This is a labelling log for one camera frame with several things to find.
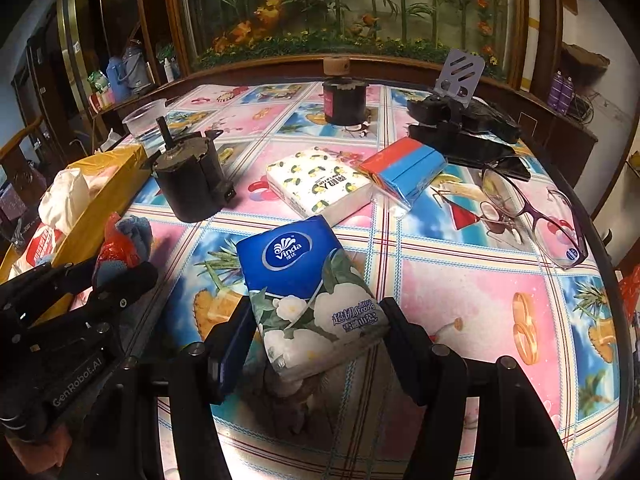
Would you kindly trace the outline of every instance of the table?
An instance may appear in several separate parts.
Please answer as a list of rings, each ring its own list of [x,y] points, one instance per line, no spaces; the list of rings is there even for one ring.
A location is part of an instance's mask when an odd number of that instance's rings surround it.
[[[414,122],[406,100],[425,96],[369,86],[364,137],[324,122],[319,82],[205,85],[178,99],[170,126],[224,130],[216,147],[238,196],[197,224],[175,218],[154,179],[133,200],[127,213],[149,219],[151,261],[160,272],[144,300],[161,310],[146,354],[175,354],[226,319],[246,293],[235,243],[298,219],[268,189],[268,163],[312,146],[356,163],[406,136]],[[142,143],[152,153],[162,140],[153,132]],[[549,200],[555,186],[526,145],[515,149],[531,172],[529,182],[518,183],[527,198],[570,219]],[[569,271],[553,266],[530,241],[529,219],[500,225],[478,183],[477,170],[449,165],[403,218],[373,202],[334,231],[376,296],[395,297],[408,320],[437,341],[485,361],[514,356],[578,480],[595,479],[609,460],[620,396],[616,336],[598,267],[591,254]],[[199,265],[211,253],[231,261],[216,282]],[[267,366],[256,335],[235,392],[212,406],[234,478],[401,478],[423,411],[401,391],[384,345],[303,381],[284,399],[270,390]],[[167,399],[160,399],[159,414],[165,475],[177,478]],[[477,399],[469,399],[456,477],[470,473],[477,420]]]

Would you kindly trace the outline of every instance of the screw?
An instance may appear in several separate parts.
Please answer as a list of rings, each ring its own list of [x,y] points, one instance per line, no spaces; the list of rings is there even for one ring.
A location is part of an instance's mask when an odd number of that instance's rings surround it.
[[[202,354],[204,352],[204,343],[191,343],[187,347],[187,352],[189,352],[189,354],[193,356]]]
[[[441,344],[433,345],[431,347],[431,351],[434,354],[439,355],[440,357],[447,356],[451,352],[451,350],[449,349],[449,347],[447,345],[441,345]]]
[[[138,364],[138,360],[132,355],[124,359],[124,361],[122,362],[122,367],[125,370],[129,370],[131,368],[134,368],[136,364]]]
[[[502,366],[504,366],[505,368],[507,368],[507,370],[513,370],[514,368],[516,368],[518,366],[518,363],[516,362],[516,359],[514,359],[511,356],[505,355],[503,357],[500,358],[500,364]]]

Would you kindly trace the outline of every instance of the round blue sticker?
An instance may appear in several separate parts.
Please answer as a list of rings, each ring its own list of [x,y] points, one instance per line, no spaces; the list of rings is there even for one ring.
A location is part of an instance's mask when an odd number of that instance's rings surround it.
[[[292,266],[311,250],[311,238],[304,233],[289,232],[274,238],[262,252],[262,263],[271,270]]]
[[[571,261],[578,259],[578,251],[575,248],[568,249],[566,252],[566,257]]]

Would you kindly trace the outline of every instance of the purple spray can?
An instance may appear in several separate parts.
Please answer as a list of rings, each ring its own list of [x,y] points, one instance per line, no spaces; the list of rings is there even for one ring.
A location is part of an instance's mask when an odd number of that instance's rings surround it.
[[[562,91],[560,92],[560,98],[558,99],[558,106],[556,110],[559,114],[565,115],[571,104],[571,99],[574,98],[574,83],[571,78],[568,77],[562,83]]]
[[[546,104],[549,105],[550,108],[555,110],[558,107],[558,101],[560,99],[560,94],[562,93],[562,83],[564,80],[562,79],[562,74],[560,71],[554,74],[554,78],[551,80],[551,89],[549,90],[549,97],[546,98]]]

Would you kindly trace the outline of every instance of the blue thermos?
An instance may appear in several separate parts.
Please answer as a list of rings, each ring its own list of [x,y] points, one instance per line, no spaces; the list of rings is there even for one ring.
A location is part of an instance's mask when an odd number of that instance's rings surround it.
[[[107,79],[113,91],[116,102],[124,101],[131,96],[131,89],[127,83],[127,73],[119,57],[110,57],[107,65]]]

